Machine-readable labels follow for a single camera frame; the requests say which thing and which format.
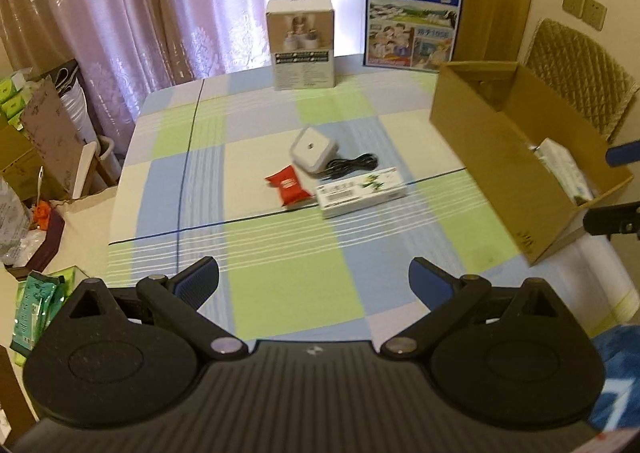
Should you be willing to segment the white medicine tablet box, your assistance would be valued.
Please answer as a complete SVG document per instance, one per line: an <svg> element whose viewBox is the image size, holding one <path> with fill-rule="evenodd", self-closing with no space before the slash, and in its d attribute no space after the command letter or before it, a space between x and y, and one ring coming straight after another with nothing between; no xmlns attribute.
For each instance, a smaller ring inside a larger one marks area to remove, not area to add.
<svg viewBox="0 0 640 453"><path fill-rule="evenodd" d="M533 153L576 206L587 204L594 199L585 175L566 147L547 138L533 148Z"/></svg>

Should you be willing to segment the brown cardboard box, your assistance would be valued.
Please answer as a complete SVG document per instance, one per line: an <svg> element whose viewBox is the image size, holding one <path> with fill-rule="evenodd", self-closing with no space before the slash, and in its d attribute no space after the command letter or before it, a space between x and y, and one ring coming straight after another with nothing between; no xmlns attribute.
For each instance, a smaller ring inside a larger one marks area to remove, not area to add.
<svg viewBox="0 0 640 453"><path fill-rule="evenodd" d="M576 205L535 155L565 147L596 197L612 205L632 180L605 161L605 139L573 106L517 62L452 62L439 69L431 122L469 170L531 265L584 235Z"/></svg>

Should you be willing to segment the woven wicker chair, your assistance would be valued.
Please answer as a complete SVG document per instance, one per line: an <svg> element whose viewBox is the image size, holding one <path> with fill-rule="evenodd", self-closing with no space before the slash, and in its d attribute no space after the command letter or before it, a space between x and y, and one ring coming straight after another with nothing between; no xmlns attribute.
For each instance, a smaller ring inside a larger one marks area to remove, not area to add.
<svg viewBox="0 0 640 453"><path fill-rule="evenodd" d="M605 48L582 32L545 18L525 66L611 142L639 92L639 83Z"/></svg>

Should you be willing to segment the green tissue pack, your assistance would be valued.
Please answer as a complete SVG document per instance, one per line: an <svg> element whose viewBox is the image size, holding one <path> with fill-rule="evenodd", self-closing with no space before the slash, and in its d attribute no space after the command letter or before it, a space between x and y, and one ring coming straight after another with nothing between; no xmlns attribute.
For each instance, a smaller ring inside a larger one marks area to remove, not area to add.
<svg viewBox="0 0 640 453"><path fill-rule="evenodd" d="M24 365L53 317L70 297L77 272L75 267L49 274L32 271L18 283L10 343L17 366Z"/></svg>

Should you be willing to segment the long white ointment box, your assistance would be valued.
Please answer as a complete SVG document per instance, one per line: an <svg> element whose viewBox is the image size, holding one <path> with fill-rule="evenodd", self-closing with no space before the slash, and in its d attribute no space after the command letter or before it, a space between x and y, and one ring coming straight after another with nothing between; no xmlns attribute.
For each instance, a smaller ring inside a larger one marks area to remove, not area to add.
<svg viewBox="0 0 640 453"><path fill-rule="evenodd" d="M397 168L374 170L316 188L316 201L325 218L335 218L404 197L407 184Z"/></svg>

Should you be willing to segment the red snack packet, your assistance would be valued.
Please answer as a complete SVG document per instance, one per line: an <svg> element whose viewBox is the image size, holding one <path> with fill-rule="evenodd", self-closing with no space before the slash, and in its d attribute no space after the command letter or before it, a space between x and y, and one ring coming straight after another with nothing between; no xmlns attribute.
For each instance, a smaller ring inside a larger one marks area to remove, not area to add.
<svg viewBox="0 0 640 453"><path fill-rule="evenodd" d="M278 190L283 207L291 207L300 202L307 202L312 195L302 187L293 166L288 166L271 176L265 177L266 182Z"/></svg>

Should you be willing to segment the checked tablecloth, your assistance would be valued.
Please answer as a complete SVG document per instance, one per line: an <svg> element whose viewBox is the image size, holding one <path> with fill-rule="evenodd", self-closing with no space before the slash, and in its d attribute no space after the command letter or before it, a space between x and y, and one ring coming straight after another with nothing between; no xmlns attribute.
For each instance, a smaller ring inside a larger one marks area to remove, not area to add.
<svg viewBox="0 0 640 453"><path fill-rule="evenodd" d="M324 90L278 91L258 68L151 93L119 180L107 284L213 257L220 284L203 314L248 341L382 343L425 312L408 283L415 257L499 286L542 277L590 335L637 313L638 291L602 237L527 263L431 124L435 75L358 56L336 69ZM343 156L372 153L396 168L406 196L333 219L312 204L285 209L267 178L290 165L310 125Z"/></svg>

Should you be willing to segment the crumpled silver plastic bag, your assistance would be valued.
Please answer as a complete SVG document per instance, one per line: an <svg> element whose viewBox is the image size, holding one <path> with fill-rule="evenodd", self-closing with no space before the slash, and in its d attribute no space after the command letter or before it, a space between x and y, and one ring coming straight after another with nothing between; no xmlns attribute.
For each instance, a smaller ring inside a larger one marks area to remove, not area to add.
<svg viewBox="0 0 640 453"><path fill-rule="evenodd" d="M21 241L32 218L21 199L5 179L0 180L0 256L4 265L13 265L21 251Z"/></svg>

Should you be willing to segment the brown cardboard pieces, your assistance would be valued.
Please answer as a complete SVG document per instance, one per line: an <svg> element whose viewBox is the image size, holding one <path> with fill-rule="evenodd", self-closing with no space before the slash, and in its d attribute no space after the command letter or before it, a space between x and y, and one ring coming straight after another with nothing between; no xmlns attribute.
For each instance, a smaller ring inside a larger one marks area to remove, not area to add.
<svg viewBox="0 0 640 453"><path fill-rule="evenodd" d="M1 178L23 202L70 199L85 144L51 79L32 89L21 124L1 121Z"/></svg>

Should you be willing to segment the white square night light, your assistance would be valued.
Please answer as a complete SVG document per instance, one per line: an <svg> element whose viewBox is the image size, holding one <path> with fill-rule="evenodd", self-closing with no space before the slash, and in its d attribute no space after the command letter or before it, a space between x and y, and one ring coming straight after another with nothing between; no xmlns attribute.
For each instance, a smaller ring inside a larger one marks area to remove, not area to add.
<svg viewBox="0 0 640 453"><path fill-rule="evenodd" d="M290 147L292 163L306 173L319 174L337 154L338 142L312 126L305 127Z"/></svg>

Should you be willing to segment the blue milk carton box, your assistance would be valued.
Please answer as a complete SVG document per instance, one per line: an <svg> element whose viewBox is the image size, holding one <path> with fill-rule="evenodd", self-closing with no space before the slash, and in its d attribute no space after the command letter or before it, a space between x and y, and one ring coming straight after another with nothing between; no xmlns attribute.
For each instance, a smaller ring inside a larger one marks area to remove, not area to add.
<svg viewBox="0 0 640 453"><path fill-rule="evenodd" d="M438 72L451 61L463 0L366 0L363 64Z"/></svg>

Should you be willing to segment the pink curtain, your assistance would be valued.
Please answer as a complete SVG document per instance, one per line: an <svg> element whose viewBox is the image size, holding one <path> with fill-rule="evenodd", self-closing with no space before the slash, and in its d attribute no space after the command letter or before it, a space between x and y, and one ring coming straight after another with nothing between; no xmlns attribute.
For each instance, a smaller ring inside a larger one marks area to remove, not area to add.
<svg viewBox="0 0 640 453"><path fill-rule="evenodd" d="M265 66L270 0L1 0L13 69L79 65L96 129L126 154L152 92Z"/></svg>

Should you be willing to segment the white product carton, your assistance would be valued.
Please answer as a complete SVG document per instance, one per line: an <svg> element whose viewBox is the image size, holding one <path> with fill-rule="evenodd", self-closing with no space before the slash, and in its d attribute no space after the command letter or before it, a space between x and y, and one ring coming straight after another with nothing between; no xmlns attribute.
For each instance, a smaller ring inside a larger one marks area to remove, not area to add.
<svg viewBox="0 0 640 453"><path fill-rule="evenodd" d="M270 0L266 9L276 90L335 86L331 0Z"/></svg>

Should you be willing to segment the wall switch plates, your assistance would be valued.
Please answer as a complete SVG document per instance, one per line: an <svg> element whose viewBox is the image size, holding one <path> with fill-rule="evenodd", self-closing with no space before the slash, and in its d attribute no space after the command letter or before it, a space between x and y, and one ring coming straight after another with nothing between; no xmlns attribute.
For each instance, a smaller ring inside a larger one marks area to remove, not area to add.
<svg viewBox="0 0 640 453"><path fill-rule="evenodd" d="M563 0L562 10L597 31L603 29L608 12L608 8L597 0Z"/></svg>

